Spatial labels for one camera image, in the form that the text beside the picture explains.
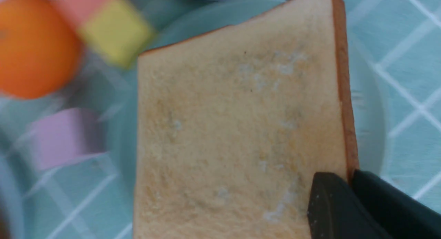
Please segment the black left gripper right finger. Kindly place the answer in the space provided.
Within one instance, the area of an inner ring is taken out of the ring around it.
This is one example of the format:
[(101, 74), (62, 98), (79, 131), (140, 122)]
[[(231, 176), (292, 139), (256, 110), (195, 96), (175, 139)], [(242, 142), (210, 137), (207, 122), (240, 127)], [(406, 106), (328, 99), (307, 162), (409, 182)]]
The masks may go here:
[(439, 239), (440, 214), (366, 170), (355, 170), (352, 188), (374, 220), (394, 239)]

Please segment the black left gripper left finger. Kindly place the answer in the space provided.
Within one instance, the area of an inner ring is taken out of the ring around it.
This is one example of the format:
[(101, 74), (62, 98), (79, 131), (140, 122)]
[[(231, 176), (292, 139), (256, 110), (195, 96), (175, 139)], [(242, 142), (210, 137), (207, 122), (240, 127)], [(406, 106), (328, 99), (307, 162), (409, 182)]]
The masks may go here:
[(335, 173), (315, 173), (307, 218), (312, 239), (391, 239)]

